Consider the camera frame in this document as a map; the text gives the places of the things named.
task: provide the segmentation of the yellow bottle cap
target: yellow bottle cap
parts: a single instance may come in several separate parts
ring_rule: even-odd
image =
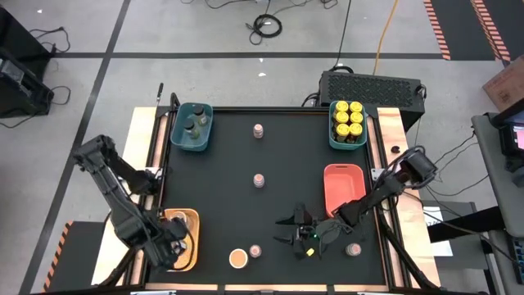
[[[335,120],[337,120],[338,123],[347,123],[349,119],[350,116],[345,111],[339,111],[335,115]]]
[[[364,116],[362,116],[362,113],[354,112],[354,113],[351,113],[350,120],[351,120],[351,123],[362,124],[362,121],[364,120]]]
[[[350,110],[351,111],[356,111],[356,112],[361,112],[362,111],[362,103],[360,103],[360,102],[352,102],[350,104]]]
[[[347,111],[350,108],[350,105],[347,104],[347,102],[339,101],[335,105],[335,110],[337,111]]]
[[[350,127],[347,124],[340,124],[337,126],[337,134],[340,136],[347,136],[350,133]]]
[[[353,123],[349,127],[351,135],[359,136],[362,134],[362,125],[358,123]]]

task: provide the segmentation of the wooden table frame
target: wooden table frame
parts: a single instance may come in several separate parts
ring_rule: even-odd
[[[156,122],[156,108],[154,107],[137,107],[133,112],[133,119],[129,127],[128,138],[125,150],[122,155],[135,169],[143,169],[147,163],[152,167],[160,167],[162,162],[163,149],[167,146],[168,138],[165,138],[165,128],[167,126],[168,116],[160,118],[160,124],[154,128]],[[155,142],[152,142],[152,135],[157,132]],[[375,167],[383,167],[382,163],[395,160],[398,154],[391,152],[391,148],[398,146],[401,152],[408,148],[404,127],[400,118],[400,112],[397,108],[379,108],[377,109],[377,119],[368,117],[368,141]],[[415,196],[418,192],[409,191]],[[153,198],[150,196],[145,200],[145,207],[151,207]],[[436,285],[440,285],[439,276],[436,269],[435,259],[432,255],[432,247],[427,233],[424,214],[420,202],[413,200],[405,195],[400,196],[397,205],[398,221],[404,247],[409,255],[413,258],[422,272]],[[386,213],[386,219],[391,224],[391,217]],[[389,245],[391,268],[393,270],[393,282],[387,282],[386,285],[334,285],[335,292],[384,292],[388,286],[395,285],[404,287],[403,272],[400,266],[399,257],[395,249]],[[104,235],[100,252],[98,253],[97,265],[93,273],[92,284],[98,284],[103,281],[109,273],[120,262],[121,257],[127,251],[127,247],[122,244],[114,234],[114,228],[110,220],[106,222]],[[135,256],[133,269],[126,275],[127,284],[140,284],[142,279],[142,260],[143,253],[139,252]],[[410,276],[411,284],[417,287],[417,283]],[[148,283],[146,289],[170,289],[170,290],[201,290],[216,291],[219,289],[218,284],[161,284]],[[326,292],[327,285],[239,285],[227,284],[225,291],[309,291],[309,292]]]

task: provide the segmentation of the cardboard box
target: cardboard box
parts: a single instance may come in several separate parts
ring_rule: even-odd
[[[524,99],[524,55],[503,69],[482,88],[501,112]]]

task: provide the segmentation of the yellow cable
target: yellow cable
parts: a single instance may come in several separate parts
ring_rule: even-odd
[[[384,30],[382,31],[380,42],[378,42],[377,55],[375,56],[375,67],[373,67],[373,75],[375,75],[375,72],[377,71],[378,59],[380,58],[380,48],[382,47],[382,41],[384,40],[384,36],[386,36],[387,27],[390,26],[391,19],[393,18],[393,15],[395,14],[395,9],[396,9],[397,4],[399,4],[399,0],[395,0],[395,3],[393,4],[393,8],[391,8],[390,17],[388,17],[386,26],[384,27]]]

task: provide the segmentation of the small cup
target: small cup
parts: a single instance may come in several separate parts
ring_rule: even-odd
[[[346,254],[348,256],[358,256],[362,252],[362,248],[357,243],[351,243],[346,247]]]
[[[249,248],[249,255],[252,258],[258,258],[262,255],[262,248],[259,245],[253,245]]]
[[[265,184],[265,179],[264,179],[264,176],[262,174],[257,174],[253,177],[253,184],[257,187],[257,188],[262,188]]]
[[[229,254],[229,264],[238,270],[246,267],[248,261],[249,257],[246,251],[242,249],[235,249]]]

